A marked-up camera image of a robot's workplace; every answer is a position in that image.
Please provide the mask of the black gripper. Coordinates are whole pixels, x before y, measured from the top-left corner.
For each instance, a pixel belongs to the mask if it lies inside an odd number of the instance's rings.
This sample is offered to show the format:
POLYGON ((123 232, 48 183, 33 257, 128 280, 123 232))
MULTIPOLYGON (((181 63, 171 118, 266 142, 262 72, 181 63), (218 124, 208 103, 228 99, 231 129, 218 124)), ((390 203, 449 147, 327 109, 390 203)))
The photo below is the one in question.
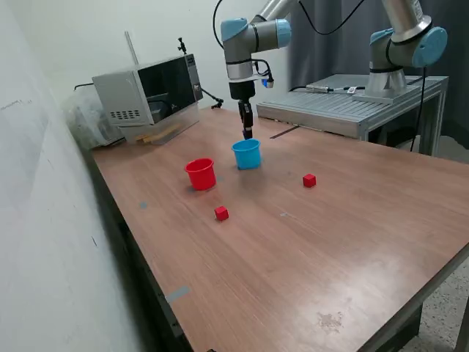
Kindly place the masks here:
POLYGON ((254 81, 230 82, 229 90, 231 98, 238 100, 240 119, 244 126, 244 139, 252 139, 253 112, 251 104, 244 101, 248 101, 255 96, 255 83, 254 81))

